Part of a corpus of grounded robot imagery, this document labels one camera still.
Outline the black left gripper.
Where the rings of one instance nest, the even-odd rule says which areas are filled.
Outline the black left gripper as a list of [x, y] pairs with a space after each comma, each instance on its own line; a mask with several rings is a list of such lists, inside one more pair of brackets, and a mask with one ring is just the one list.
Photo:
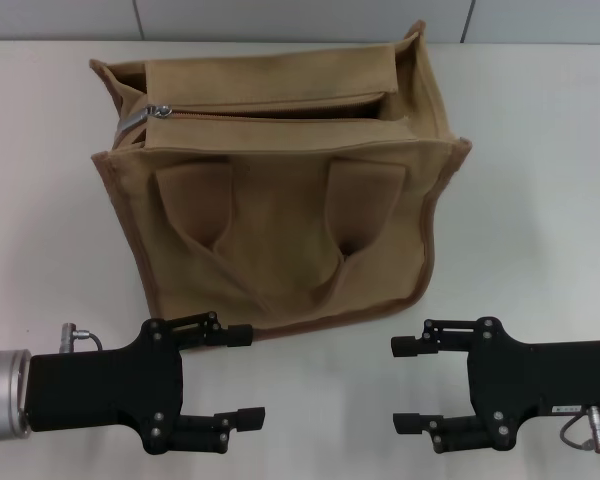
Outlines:
[[[183, 402], [179, 349], [246, 347], [248, 324], [224, 328], [216, 312], [145, 321], [125, 347], [31, 358], [24, 412], [35, 432], [123, 425], [152, 455], [169, 450]], [[226, 453], [231, 433], [263, 428], [265, 408], [179, 417], [179, 450]]]

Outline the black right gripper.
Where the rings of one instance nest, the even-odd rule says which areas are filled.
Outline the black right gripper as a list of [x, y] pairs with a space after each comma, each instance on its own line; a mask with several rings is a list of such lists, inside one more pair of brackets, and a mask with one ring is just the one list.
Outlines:
[[415, 336], [390, 342], [395, 358], [469, 352], [470, 401], [476, 416], [443, 417], [394, 413], [399, 435], [428, 433], [436, 453], [516, 445], [522, 424], [532, 418], [564, 415], [568, 407], [587, 417], [593, 450], [600, 453], [600, 340], [523, 343], [495, 318], [431, 320]]

